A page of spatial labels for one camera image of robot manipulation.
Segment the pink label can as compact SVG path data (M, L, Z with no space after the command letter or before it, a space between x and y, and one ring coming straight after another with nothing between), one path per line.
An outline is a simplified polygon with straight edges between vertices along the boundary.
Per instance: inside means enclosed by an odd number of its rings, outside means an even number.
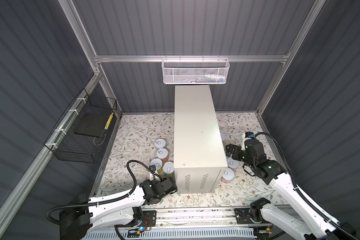
M236 172L236 170L239 168L240 166L240 162L237 160L232 159L231 157L227 158L227 164L228 167L233 170L234 172Z
M234 179L235 179L235 172L231 168L226 168L221 177L221 181L223 183L230 183Z

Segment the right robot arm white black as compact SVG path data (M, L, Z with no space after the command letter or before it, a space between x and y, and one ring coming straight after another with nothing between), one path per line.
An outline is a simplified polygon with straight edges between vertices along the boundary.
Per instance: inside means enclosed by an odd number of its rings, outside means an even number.
M226 155L249 167L254 177L280 194L301 217L293 218L281 211L266 198L251 203L248 218L256 223L271 223L296 240L356 240L356 230L348 223L341 223L312 198L295 182L288 170L277 161L269 160L263 144L249 138L243 146L226 145Z

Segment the pink label can front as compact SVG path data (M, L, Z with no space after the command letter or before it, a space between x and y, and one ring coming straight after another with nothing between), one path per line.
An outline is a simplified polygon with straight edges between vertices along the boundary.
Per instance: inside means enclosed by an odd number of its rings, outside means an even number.
M230 183L234 179L235 179L235 172L231 168L226 168L221 177L221 181L223 183Z

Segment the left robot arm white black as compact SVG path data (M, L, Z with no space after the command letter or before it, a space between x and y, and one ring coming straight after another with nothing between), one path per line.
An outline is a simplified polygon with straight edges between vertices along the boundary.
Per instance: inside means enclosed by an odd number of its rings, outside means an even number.
M145 226L142 206L159 203L178 190L173 179L146 180L133 190L101 197L85 194L71 201L69 208L59 213L61 240L80 240L87 233L108 226Z

